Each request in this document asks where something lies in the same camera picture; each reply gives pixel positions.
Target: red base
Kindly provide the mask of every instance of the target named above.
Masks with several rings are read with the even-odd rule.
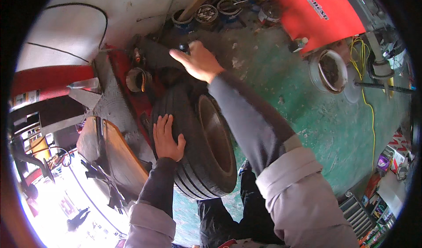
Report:
[[[116,47],[106,45],[105,48],[115,49]],[[147,143],[151,146],[148,130],[145,130],[141,122],[141,115],[145,113],[146,116],[149,118],[152,111],[152,106],[146,93],[137,92],[136,94],[134,94],[128,89],[126,85],[127,73],[132,69],[130,59],[123,51],[110,51],[108,52],[108,58],[110,59],[111,66],[113,68],[113,73],[116,76],[116,80],[121,92],[123,93],[124,97],[128,102],[127,105],[133,114],[133,118],[136,121],[138,129],[145,137]]]

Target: person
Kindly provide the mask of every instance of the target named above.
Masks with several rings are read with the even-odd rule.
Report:
[[[84,209],[84,210],[81,210],[81,211],[79,212],[79,214],[77,214],[77,215],[75,216],[75,218],[73,218],[73,219],[71,219],[71,220],[67,220],[67,229],[68,229],[70,232],[74,232],[74,231],[76,231],[76,230],[77,230],[77,228],[78,228],[79,226],[81,226],[81,225],[82,225],[82,223],[84,223],[84,221],[87,219],[87,216],[88,216],[88,214],[89,214],[89,213],[90,213],[90,211],[88,211],[88,208],[86,208],[86,209]]]
[[[250,87],[222,68],[200,41],[191,55],[170,50],[193,77],[208,83],[247,158],[239,171],[244,217],[233,221],[220,198],[198,201],[201,247],[359,247],[312,150],[286,120]],[[173,182],[186,141],[173,140],[172,115],[153,126],[158,160],[131,207],[125,247],[171,247]]]

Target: concrete floor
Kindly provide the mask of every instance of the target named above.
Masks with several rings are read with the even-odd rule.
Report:
[[[299,135],[303,145],[313,149],[324,166],[322,174],[336,196],[357,184],[372,170],[372,114],[362,97],[350,104],[341,94],[322,93],[309,78],[309,64],[300,54],[290,53],[288,36],[281,28],[232,29],[220,33],[197,31],[185,36],[171,33],[163,43],[177,47],[178,42],[199,39],[213,52],[221,65],[274,106]],[[406,87],[405,80],[395,77],[395,85]],[[387,100],[380,89],[366,89],[368,103],[375,111],[375,158],[382,152],[404,117],[409,117],[410,97],[395,93]],[[233,143],[237,166],[245,160]],[[223,203],[233,219],[240,221],[243,206],[239,196],[240,181]],[[199,244],[199,217],[194,200],[174,193],[175,243]]]

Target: left hand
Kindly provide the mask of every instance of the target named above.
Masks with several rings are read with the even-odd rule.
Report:
[[[173,124],[173,115],[158,116],[157,123],[153,125],[153,135],[155,151],[158,158],[168,157],[179,162],[183,157],[183,151],[186,140],[183,134],[177,137],[177,144],[171,134],[171,125]]]

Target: white jacket sleeve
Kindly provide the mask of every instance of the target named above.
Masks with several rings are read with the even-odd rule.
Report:
[[[283,154],[256,179],[274,221],[275,234],[290,247],[359,247],[322,165],[304,147]]]
[[[129,224],[125,248],[171,247],[176,222],[164,211],[149,204],[137,203],[130,208]]]

